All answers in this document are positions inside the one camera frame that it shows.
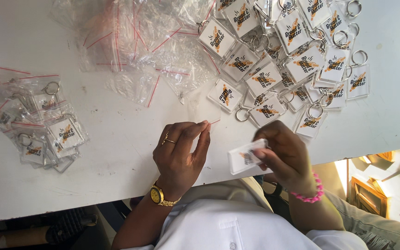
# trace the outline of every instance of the fingernail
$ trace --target fingernail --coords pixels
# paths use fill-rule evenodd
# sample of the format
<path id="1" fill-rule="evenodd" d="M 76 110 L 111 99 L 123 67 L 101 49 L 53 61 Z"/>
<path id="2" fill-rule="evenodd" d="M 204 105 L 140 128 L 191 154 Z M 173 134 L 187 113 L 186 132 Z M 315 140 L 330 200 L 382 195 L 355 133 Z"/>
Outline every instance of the fingernail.
<path id="1" fill-rule="evenodd" d="M 258 150 L 254 151 L 254 155 L 259 159 L 263 159 L 266 156 L 265 153 L 258 151 Z"/>

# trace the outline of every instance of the person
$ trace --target person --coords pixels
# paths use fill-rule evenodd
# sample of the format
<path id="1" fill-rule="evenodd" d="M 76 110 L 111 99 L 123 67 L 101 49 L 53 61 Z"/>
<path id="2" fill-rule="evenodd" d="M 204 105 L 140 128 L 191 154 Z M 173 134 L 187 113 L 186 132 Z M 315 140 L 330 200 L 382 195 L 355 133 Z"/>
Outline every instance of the person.
<path id="1" fill-rule="evenodd" d="M 153 152 L 160 176 L 126 217 L 113 250 L 368 249 L 317 194 L 305 144 L 280 121 L 256 132 L 254 140 L 267 139 L 269 148 L 253 153 L 288 190 L 292 224 L 272 212 L 252 177 L 192 187 L 206 162 L 210 129 L 207 121 L 164 128 Z"/>

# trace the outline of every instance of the gold ring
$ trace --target gold ring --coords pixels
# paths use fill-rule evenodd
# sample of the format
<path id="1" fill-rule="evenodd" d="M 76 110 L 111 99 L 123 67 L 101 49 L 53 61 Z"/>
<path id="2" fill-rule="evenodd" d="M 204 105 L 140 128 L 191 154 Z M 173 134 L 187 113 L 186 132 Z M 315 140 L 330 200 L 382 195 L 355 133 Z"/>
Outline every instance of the gold ring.
<path id="1" fill-rule="evenodd" d="M 165 143 L 165 141 L 169 141 L 169 142 L 172 142 L 173 144 L 177 144 L 176 141 L 171 141 L 170 139 L 168 139 L 168 134 L 169 134 L 169 131 L 166 133 L 166 136 L 164 137 L 163 142 L 161 144 L 163 145 Z"/>

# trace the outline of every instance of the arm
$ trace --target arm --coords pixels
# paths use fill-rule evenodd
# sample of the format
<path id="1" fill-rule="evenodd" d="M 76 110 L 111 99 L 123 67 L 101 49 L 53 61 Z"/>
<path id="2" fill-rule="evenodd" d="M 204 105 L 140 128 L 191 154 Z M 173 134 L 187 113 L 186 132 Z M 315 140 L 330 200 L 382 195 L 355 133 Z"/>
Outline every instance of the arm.
<path id="1" fill-rule="evenodd" d="M 153 152 L 160 171 L 156 186 L 163 190 L 164 200 L 177 201 L 194 185 L 206 161 L 211 126 L 200 123 L 181 122 L 166 125 Z M 168 139 L 176 144 L 162 142 Z M 200 134 L 197 147 L 189 153 L 193 140 Z M 171 206 L 154 203 L 147 193 L 136 208 L 126 217 L 112 243 L 113 250 L 150 245 L 158 238 Z"/>
<path id="2" fill-rule="evenodd" d="M 254 140 L 268 139 L 270 149 L 255 150 L 263 164 L 270 168 L 279 183 L 288 191 L 312 197 L 316 194 L 316 182 L 311 172 L 308 151 L 300 138 L 281 121 L 272 122 L 256 132 Z M 303 202 L 289 195 L 289 210 L 298 230 L 345 230 L 341 215 L 334 205 L 322 196 L 314 203 Z"/>

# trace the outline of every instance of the white table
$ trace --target white table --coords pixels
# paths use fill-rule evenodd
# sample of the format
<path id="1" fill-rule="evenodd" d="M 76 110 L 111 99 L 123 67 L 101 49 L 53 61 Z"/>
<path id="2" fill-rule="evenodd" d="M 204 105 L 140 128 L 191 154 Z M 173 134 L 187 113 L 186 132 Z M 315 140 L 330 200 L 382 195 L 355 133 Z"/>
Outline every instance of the white table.
<path id="1" fill-rule="evenodd" d="M 371 95 L 329 114 L 308 145 L 313 164 L 400 149 L 400 1 L 362 3 L 355 49 L 369 54 Z M 0 133 L 0 220 L 144 195 L 158 176 L 152 151 L 162 129 L 188 116 L 166 84 L 144 108 L 105 90 L 105 73 L 80 73 L 71 36 L 47 18 L 49 6 L 0 0 L 0 66 L 59 73 L 91 141 L 81 146 L 83 157 L 59 174 L 21 165 Z M 295 119 L 292 113 L 281 117 L 288 126 Z M 252 123 L 223 112 L 196 185 L 262 173 L 232 176 L 226 156 L 255 131 Z"/>

